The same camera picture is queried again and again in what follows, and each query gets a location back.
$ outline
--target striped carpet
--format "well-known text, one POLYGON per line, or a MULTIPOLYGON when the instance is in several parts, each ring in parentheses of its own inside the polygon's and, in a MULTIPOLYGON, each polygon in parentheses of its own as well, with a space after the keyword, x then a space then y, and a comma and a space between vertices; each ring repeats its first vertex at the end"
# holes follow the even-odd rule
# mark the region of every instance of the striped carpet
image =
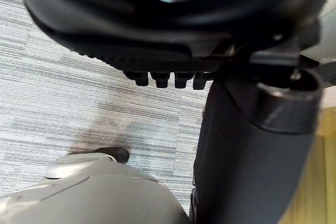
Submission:
POLYGON ((188 211, 204 91, 137 87, 105 63, 57 45, 22 0, 0 0, 0 195, 40 181, 70 151, 125 146, 129 164, 188 211))

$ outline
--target black shoe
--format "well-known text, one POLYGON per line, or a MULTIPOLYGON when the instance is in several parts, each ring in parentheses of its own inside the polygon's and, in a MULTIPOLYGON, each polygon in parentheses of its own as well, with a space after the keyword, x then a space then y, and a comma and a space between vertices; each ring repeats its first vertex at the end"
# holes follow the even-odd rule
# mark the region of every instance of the black shoe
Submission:
POLYGON ((96 150, 84 151, 84 152, 70 152, 72 154, 83 154, 83 153, 105 153, 117 160, 118 163, 126 164, 130 158, 130 153, 123 147, 102 147, 96 150))

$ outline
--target wooden floor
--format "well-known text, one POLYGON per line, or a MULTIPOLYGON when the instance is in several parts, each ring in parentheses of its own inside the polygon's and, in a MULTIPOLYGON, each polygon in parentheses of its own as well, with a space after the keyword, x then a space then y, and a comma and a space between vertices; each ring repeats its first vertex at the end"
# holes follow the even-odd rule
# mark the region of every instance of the wooden floor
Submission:
POLYGON ((336 108, 322 111, 301 185, 280 224, 336 224, 336 108))

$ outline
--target gray carpet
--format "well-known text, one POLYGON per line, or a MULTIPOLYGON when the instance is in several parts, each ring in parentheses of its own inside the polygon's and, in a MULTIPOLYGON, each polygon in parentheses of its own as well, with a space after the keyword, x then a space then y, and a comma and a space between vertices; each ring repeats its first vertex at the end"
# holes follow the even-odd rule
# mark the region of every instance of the gray carpet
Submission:
POLYGON ((126 146, 187 210, 204 91, 137 87, 39 31, 22 0, 0 0, 0 195, 40 181, 69 151, 126 146))

